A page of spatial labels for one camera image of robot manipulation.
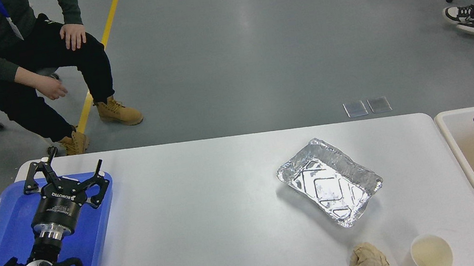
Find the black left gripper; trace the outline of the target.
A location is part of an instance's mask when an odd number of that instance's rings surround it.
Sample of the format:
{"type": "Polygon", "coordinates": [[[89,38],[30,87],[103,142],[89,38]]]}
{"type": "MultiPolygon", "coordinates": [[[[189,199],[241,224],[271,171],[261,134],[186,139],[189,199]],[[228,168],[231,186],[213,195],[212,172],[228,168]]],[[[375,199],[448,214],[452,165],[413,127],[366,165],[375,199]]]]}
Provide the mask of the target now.
{"type": "Polygon", "coordinates": [[[50,147],[47,152],[48,157],[31,163],[23,185],[25,195],[40,192],[41,196],[32,220],[36,238],[55,238],[75,233],[83,204],[87,203],[92,208],[98,208],[104,201],[110,184],[101,170],[103,161],[99,159],[92,177],[83,183],[69,181],[65,186],[61,186],[62,180],[52,167],[52,161],[57,152],[56,147],[50,147]],[[37,173],[42,173],[47,184],[51,186],[40,188],[35,179],[37,173]],[[99,187],[98,193],[87,197],[86,191],[94,186],[99,187]]]}

